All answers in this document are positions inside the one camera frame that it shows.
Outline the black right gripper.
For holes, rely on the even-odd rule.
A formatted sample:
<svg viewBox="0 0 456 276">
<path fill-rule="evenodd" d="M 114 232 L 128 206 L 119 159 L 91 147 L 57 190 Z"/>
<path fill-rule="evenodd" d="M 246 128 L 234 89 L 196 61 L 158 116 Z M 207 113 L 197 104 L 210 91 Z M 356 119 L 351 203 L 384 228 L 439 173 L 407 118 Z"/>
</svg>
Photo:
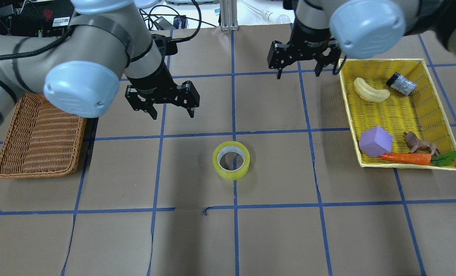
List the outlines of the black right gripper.
<svg viewBox="0 0 456 276">
<path fill-rule="evenodd" d="M 303 37 L 293 37 L 288 44 L 273 41 L 267 56 L 270 69 L 277 71 L 277 80 L 280 80 L 284 68 L 296 61 L 311 61 L 315 59 L 315 76 L 319 77 L 323 69 L 333 65 L 333 75 L 338 75 L 343 68 L 343 63 L 338 64 L 342 51 L 338 42 L 333 37 L 326 37 L 323 41 L 310 41 Z"/>
</svg>

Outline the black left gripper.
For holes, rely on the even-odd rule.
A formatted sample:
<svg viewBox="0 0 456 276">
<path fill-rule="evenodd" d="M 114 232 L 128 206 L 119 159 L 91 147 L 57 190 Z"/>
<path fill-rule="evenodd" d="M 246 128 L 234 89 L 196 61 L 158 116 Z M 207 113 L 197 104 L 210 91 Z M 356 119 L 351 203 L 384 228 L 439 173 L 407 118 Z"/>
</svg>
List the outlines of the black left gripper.
<svg viewBox="0 0 456 276">
<path fill-rule="evenodd" d="M 180 105 L 186 109 L 191 118 L 194 117 L 196 109 L 200 105 L 200 95 L 190 80 L 181 85 L 177 85 L 172 80 L 137 81 L 134 82 L 134 87 L 132 85 L 126 87 L 125 98 L 133 110 L 143 111 L 149 114 L 153 120 L 156 120 L 158 116 L 154 104 Z"/>
</svg>

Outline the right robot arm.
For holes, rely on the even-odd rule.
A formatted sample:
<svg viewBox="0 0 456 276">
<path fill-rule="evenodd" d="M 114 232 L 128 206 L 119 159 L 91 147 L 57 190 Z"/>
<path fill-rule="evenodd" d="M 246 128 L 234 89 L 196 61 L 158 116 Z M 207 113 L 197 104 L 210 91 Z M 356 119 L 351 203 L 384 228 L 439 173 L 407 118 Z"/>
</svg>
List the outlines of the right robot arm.
<svg viewBox="0 0 456 276">
<path fill-rule="evenodd" d="M 317 76 L 337 65 L 341 55 L 368 59 L 393 48 L 403 37 L 433 31 L 442 47 L 456 57 L 456 0 L 284 0 L 295 20 L 287 43 L 273 41 L 270 69 L 297 61 L 316 61 Z"/>
</svg>

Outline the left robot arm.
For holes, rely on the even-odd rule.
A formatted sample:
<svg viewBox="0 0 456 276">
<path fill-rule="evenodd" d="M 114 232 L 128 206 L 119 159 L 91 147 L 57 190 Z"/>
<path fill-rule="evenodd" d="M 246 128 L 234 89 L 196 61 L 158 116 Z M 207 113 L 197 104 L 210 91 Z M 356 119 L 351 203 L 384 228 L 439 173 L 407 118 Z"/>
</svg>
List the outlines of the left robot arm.
<svg viewBox="0 0 456 276">
<path fill-rule="evenodd" d="M 137 91 L 130 104 L 156 119 L 155 104 L 200 105 L 191 81 L 176 84 L 160 47 L 191 39 L 152 35 L 133 0 L 73 0 L 75 14 L 60 38 L 0 34 L 0 126 L 26 93 L 84 118 L 110 108 L 125 76 Z"/>
</svg>

